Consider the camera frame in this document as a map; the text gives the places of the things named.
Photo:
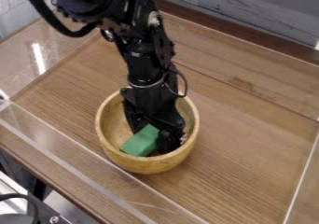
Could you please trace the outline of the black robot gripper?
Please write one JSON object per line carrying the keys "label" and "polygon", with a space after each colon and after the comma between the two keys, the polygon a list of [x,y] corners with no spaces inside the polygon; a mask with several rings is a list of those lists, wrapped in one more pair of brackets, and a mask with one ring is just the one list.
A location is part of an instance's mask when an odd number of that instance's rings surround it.
{"label": "black robot gripper", "polygon": [[151,86],[122,88],[124,115],[132,133],[147,124],[159,129],[158,150],[160,154],[175,151],[182,144],[186,121],[178,111],[179,84],[163,81]]}

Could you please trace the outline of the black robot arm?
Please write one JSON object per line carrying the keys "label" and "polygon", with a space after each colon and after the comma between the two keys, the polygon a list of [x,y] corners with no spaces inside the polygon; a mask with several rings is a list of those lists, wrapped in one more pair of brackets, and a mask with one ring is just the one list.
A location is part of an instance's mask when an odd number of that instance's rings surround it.
{"label": "black robot arm", "polygon": [[182,146],[186,121],[178,99],[184,75],[172,59],[170,39],[154,0],[30,0],[51,27],[68,37],[83,37],[98,29],[116,45],[127,64],[128,86],[122,89],[123,112],[134,133],[146,126],[158,129],[155,142],[163,154]]}

